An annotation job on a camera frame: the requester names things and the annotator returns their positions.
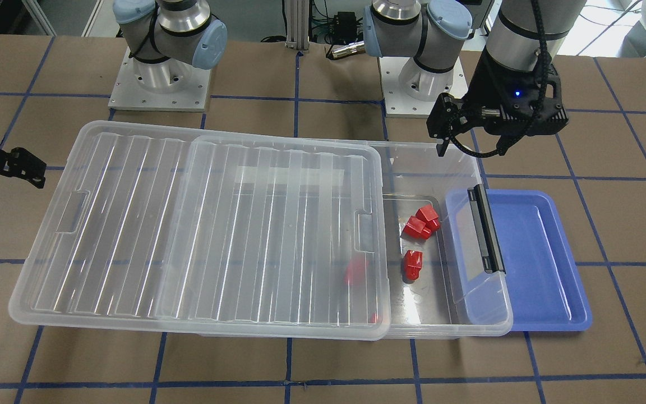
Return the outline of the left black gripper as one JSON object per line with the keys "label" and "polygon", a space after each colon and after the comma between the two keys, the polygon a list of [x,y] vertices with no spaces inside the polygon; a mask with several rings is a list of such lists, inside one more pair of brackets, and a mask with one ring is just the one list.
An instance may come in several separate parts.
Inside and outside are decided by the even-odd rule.
{"label": "left black gripper", "polygon": [[[482,126],[490,135],[519,136],[533,117],[540,87],[538,67],[513,71],[495,61],[485,49],[463,99],[439,94],[426,120],[430,138],[438,140],[443,158],[452,136]],[[561,79],[553,64],[548,67],[546,96],[528,136],[554,135],[569,123],[562,100]]]}

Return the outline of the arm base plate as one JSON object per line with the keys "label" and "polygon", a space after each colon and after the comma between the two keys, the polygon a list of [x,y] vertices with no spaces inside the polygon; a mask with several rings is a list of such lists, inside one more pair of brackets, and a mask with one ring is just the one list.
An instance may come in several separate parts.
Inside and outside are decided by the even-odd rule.
{"label": "arm base plate", "polygon": [[428,117],[440,94],[461,99],[468,90],[460,59],[443,74],[423,71],[410,57],[380,57],[379,68],[388,117]]}
{"label": "arm base plate", "polygon": [[124,51],[108,107],[117,111],[205,112],[211,71],[168,61],[147,64]]}

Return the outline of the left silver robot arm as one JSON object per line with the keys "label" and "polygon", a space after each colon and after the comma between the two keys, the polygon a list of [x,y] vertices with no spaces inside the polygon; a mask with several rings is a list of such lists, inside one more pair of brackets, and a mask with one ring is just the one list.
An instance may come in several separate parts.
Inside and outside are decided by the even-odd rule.
{"label": "left silver robot arm", "polygon": [[432,102],[428,135],[439,156],[450,145],[474,158],[503,156],[526,136],[556,135],[569,123],[554,56],[584,1],[503,1],[467,92],[445,85],[473,16],[457,1],[373,1],[362,15],[366,53],[406,57],[402,84]]}

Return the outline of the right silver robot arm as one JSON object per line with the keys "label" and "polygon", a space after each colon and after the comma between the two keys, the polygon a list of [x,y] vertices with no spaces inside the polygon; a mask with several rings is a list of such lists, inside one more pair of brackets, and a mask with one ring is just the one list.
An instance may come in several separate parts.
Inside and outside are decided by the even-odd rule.
{"label": "right silver robot arm", "polygon": [[[129,112],[204,112],[211,71],[228,29],[206,1],[115,1],[127,43],[108,107]],[[0,147],[0,176],[45,186],[47,164],[25,148]]]}

